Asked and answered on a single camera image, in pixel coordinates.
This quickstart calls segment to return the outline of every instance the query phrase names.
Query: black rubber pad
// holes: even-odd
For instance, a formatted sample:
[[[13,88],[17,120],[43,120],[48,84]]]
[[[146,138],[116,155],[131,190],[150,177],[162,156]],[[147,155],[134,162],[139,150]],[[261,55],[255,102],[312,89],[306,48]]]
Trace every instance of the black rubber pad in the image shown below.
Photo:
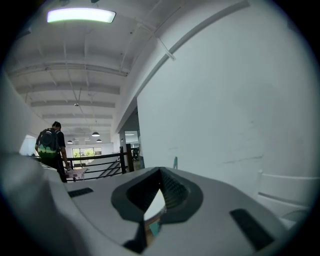
[[[86,188],[82,188],[82,189],[69,191],[68,194],[71,198],[74,198],[74,197],[79,197],[79,196],[88,194],[90,192],[93,192],[93,190],[90,187],[86,187]]]
[[[232,210],[230,211],[230,215],[256,251],[261,250],[274,241],[267,231],[245,209]]]

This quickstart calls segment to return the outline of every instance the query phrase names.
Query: ceiling light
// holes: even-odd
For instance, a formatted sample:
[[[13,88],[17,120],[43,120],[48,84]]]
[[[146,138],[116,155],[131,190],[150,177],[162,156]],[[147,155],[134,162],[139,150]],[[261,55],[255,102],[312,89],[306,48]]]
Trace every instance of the ceiling light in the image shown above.
[[[109,10],[94,8],[64,8],[48,12],[47,22],[58,22],[66,20],[87,20],[111,23],[116,13]]]
[[[99,137],[100,134],[99,134],[97,131],[95,131],[94,133],[92,133],[92,136],[93,136],[93,137]]]

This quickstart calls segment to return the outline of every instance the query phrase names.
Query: black metal railing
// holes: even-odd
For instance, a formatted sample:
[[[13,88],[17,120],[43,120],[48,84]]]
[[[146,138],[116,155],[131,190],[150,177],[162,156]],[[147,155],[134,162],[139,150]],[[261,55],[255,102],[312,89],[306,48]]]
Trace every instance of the black metal railing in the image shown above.
[[[89,168],[93,166],[102,166],[102,165],[108,165],[107,168],[100,169],[100,170],[88,170],[84,174],[89,173],[99,173],[101,174],[98,177],[90,177],[90,178],[83,178],[82,181],[86,180],[95,180],[105,177],[110,177],[114,175],[119,174],[125,174],[128,170],[128,172],[134,171],[133,166],[133,159],[131,154],[131,144],[126,144],[127,152],[124,152],[123,148],[121,147],[119,153],[115,154],[106,154],[106,155],[97,155],[97,156],[86,156],[86,157],[69,157],[67,160],[70,163],[70,167],[72,170],[75,170],[75,168]],[[108,161],[109,158],[118,157],[115,161]],[[96,163],[96,164],[86,164],[82,163],[82,161],[86,160],[97,160],[97,159],[106,159],[106,162],[103,163]]]

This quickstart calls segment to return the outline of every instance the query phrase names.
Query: white ceiling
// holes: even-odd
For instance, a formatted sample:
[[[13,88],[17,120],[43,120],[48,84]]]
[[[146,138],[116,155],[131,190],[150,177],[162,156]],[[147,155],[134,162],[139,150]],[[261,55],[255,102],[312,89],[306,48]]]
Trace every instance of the white ceiling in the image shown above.
[[[112,23],[71,20],[47,23],[45,6],[6,60],[11,83],[32,110],[65,134],[108,133],[115,104],[135,60],[181,0],[70,0],[65,7],[116,12]],[[80,106],[74,106],[77,99]]]

